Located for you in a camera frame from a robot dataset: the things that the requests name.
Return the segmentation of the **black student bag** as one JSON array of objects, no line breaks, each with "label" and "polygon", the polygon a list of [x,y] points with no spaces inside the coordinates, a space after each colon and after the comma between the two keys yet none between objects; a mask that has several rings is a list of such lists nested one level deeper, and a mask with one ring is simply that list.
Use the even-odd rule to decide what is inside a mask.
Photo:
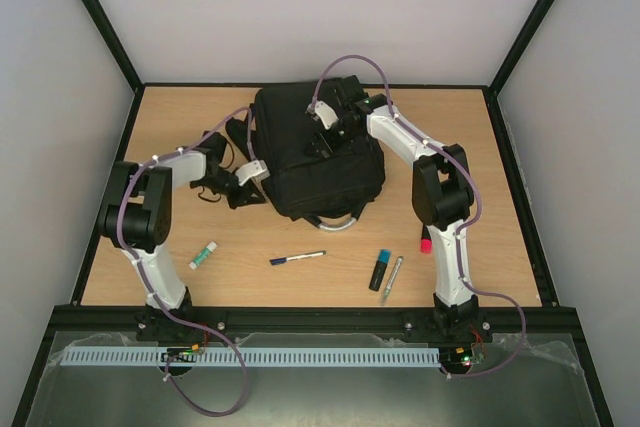
[{"label": "black student bag", "polygon": [[[344,114],[337,91],[344,79],[331,79],[319,98]],[[341,232],[353,226],[385,182],[384,153],[368,135],[351,140],[330,158],[307,156],[304,149],[322,129],[306,112],[313,82],[260,89],[242,119],[230,119],[221,134],[244,156],[263,160],[270,176],[258,189],[282,216],[303,219],[319,230]]]}]

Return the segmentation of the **blue whiteboard pen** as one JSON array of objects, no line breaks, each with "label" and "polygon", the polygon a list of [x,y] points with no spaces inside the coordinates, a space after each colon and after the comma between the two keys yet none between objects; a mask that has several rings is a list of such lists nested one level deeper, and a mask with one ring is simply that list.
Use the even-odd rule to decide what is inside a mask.
[{"label": "blue whiteboard pen", "polygon": [[314,251],[314,252],[309,252],[309,253],[296,254],[296,255],[291,255],[291,256],[286,256],[286,257],[272,258],[272,259],[269,259],[269,264],[271,266],[277,266],[277,265],[282,265],[282,264],[286,264],[288,262],[293,262],[293,261],[297,261],[297,260],[304,260],[304,259],[310,259],[310,258],[315,258],[315,257],[322,257],[322,256],[325,256],[326,253],[327,252],[325,250],[321,250],[321,251]]}]

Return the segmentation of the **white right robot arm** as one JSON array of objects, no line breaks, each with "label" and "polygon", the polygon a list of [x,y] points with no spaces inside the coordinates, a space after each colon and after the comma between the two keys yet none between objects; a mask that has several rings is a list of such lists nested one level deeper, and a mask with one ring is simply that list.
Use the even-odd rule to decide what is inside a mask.
[{"label": "white right robot arm", "polygon": [[460,337],[479,313],[466,236],[471,207],[481,202],[464,149],[458,144],[447,146],[419,130],[388,92],[370,96],[355,76],[344,79],[337,91],[343,115],[319,98],[321,86],[318,81],[307,107],[308,115],[322,124],[312,137],[310,152],[329,158],[351,140],[369,135],[411,167],[412,207],[429,232],[435,254],[434,322],[443,336]]}]

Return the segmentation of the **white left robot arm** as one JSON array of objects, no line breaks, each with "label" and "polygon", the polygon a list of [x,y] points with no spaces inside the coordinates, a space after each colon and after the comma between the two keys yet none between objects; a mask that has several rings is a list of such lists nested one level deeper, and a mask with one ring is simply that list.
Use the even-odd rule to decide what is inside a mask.
[{"label": "white left robot arm", "polygon": [[254,159],[228,171],[220,166],[226,147],[226,138],[213,133],[193,148],[112,168],[98,215],[100,235],[128,258],[153,309],[177,312],[191,303],[168,247],[175,190],[208,189],[232,209],[265,201],[257,183],[269,176],[266,163]]}]

